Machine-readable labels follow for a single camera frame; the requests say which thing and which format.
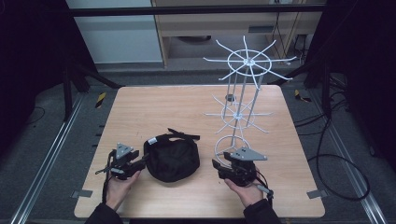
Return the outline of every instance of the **gray floor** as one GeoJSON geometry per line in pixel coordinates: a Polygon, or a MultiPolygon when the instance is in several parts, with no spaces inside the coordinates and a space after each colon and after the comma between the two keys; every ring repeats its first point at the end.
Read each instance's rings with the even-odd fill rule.
{"type": "MultiPolygon", "coordinates": [[[[228,69],[223,64],[209,64],[202,57],[223,57],[227,52],[214,50],[218,38],[224,45],[237,43],[241,36],[235,38],[213,37],[209,42],[190,42],[175,39],[170,51],[170,60],[166,68],[139,68],[130,72],[103,73],[104,76],[123,85],[184,85],[184,84],[219,84],[219,77],[226,75],[228,69]]],[[[257,36],[249,36],[247,40],[259,44],[257,36]]],[[[299,61],[292,65],[278,64],[280,74],[299,66],[299,61]]],[[[297,100],[294,91],[299,90],[303,97],[315,99],[320,87],[306,90],[303,82],[304,74],[292,82],[281,86],[294,121],[309,118],[320,113],[319,106],[297,100]]],[[[48,178],[36,198],[28,220],[35,223],[78,223],[82,221],[74,216],[77,200],[70,198],[73,190],[81,189],[89,166],[98,144],[103,125],[106,124],[117,90],[112,90],[95,80],[90,79],[92,87],[87,93],[76,93],[74,99],[82,97],[81,108],[68,133],[61,151],[51,167],[48,178]],[[101,92],[106,98],[101,108],[95,108],[96,100],[101,92]]],[[[333,103],[344,100],[342,95],[334,96],[333,103]]],[[[1,160],[0,177],[0,223],[7,221],[21,204],[43,160],[51,148],[52,142],[63,125],[64,103],[62,85],[43,91],[36,97],[37,109],[12,146],[12,153],[1,160]]],[[[359,125],[345,106],[334,110],[332,132],[324,134],[321,145],[322,153],[336,154],[340,146],[334,142],[334,132],[342,139],[351,159],[367,175],[371,185],[371,197],[375,198],[383,217],[388,223],[396,223],[396,174],[386,160],[372,157],[369,146],[362,136],[359,125]]],[[[315,156],[318,149],[320,134],[324,120],[297,128],[307,158],[315,156]]],[[[320,182],[314,161],[309,162],[319,189],[325,189],[320,182]]],[[[324,181],[335,191],[350,197],[356,197],[353,181],[347,174],[343,162],[335,159],[320,159],[320,171],[324,181]]],[[[366,201],[350,202],[335,196],[323,198],[326,208],[324,217],[317,219],[282,219],[285,223],[375,223],[370,220],[364,208],[366,201]]]]}

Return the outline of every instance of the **wall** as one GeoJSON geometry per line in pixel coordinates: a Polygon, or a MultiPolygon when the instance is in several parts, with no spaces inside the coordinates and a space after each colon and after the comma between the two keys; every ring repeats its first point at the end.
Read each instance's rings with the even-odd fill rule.
{"type": "MultiPolygon", "coordinates": [[[[70,8],[151,7],[149,0],[67,0],[70,8]]],[[[162,63],[153,16],[75,18],[95,64],[162,63]]]]}

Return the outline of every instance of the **black pouch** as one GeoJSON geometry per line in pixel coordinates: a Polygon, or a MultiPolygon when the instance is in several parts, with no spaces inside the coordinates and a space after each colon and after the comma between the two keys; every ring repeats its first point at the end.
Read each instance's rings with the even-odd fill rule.
{"type": "Polygon", "coordinates": [[[192,175],[200,166],[199,135],[179,133],[168,129],[169,134],[158,135],[143,145],[146,166],[153,177],[165,183],[176,182],[192,175]]]}

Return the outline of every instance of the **table top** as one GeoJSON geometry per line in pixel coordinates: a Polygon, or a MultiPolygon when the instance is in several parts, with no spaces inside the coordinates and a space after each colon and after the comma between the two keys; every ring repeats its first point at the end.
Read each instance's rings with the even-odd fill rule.
{"type": "MultiPolygon", "coordinates": [[[[236,86],[235,96],[240,97],[236,86]]],[[[254,85],[246,85],[244,99],[251,101],[254,85]]],[[[212,166],[215,145],[233,128],[219,131],[225,122],[219,116],[227,86],[150,86],[124,87],[116,96],[83,189],[92,190],[90,198],[80,197],[77,217],[88,217],[101,202],[105,174],[96,175],[106,165],[108,153],[117,143],[134,147],[143,155],[148,139],[168,133],[167,128],[201,136],[196,141],[201,166],[175,183],[163,183],[143,170],[133,189],[118,210],[122,217],[242,217],[244,207],[212,166]]],[[[278,86],[262,86],[253,109],[255,126],[243,130],[249,146],[267,156],[255,161],[274,191],[274,209],[280,217],[322,217],[320,198],[309,199],[307,192],[317,186],[278,86]],[[260,116],[260,113],[271,113],[260,116]]]]}

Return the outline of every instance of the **human hand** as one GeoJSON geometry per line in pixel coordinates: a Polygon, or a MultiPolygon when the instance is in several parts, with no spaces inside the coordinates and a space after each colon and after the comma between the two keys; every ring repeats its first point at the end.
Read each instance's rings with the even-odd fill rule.
{"type": "Polygon", "coordinates": [[[106,205],[117,211],[139,175],[140,171],[137,171],[126,180],[117,179],[115,176],[110,177],[107,185],[106,205]]]}
{"type": "Polygon", "coordinates": [[[239,196],[239,199],[245,207],[263,199],[262,191],[257,188],[257,184],[259,184],[257,180],[245,187],[235,185],[231,179],[225,179],[224,182],[239,196]]]}

